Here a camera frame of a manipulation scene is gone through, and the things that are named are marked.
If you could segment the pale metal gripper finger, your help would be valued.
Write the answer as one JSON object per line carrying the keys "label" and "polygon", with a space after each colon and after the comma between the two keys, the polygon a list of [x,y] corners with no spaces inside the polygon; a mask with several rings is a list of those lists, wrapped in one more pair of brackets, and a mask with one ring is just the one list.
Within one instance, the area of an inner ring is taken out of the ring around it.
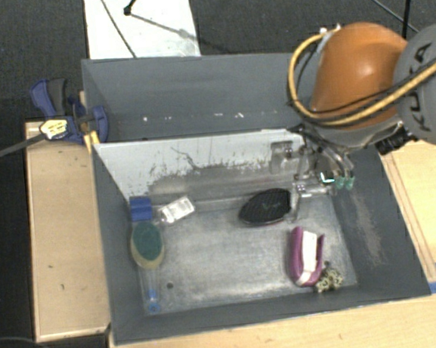
{"label": "pale metal gripper finger", "polygon": [[290,192],[290,205],[291,205],[291,221],[296,222],[305,220],[308,217],[308,205],[306,203],[306,187],[301,184],[293,184]]}
{"label": "pale metal gripper finger", "polygon": [[270,159],[270,172],[272,174],[279,174],[287,162],[295,158],[295,149],[292,141],[277,141],[271,143],[271,159]]}

